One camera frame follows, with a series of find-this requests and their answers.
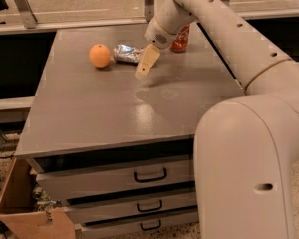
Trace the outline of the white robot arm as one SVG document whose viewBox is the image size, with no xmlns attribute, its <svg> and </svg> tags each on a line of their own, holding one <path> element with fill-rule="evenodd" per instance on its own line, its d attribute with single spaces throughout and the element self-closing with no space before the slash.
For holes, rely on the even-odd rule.
<svg viewBox="0 0 299 239">
<path fill-rule="evenodd" d="M 136 76 L 196 21 L 244 94 L 210 108 L 194 140 L 203 239 L 295 239 L 290 173 L 299 159 L 299 65 L 220 0 L 166 0 Z"/>
</svg>

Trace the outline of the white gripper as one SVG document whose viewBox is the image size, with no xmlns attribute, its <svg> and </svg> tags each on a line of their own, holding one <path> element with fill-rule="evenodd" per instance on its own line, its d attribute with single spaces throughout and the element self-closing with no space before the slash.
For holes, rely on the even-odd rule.
<svg viewBox="0 0 299 239">
<path fill-rule="evenodd" d="M 177 35 L 177 24 L 171 18 L 155 16 L 151 19 L 145 32 L 147 45 L 140 57 L 135 76 L 143 79 L 160 57 L 160 49 L 170 46 Z"/>
</svg>

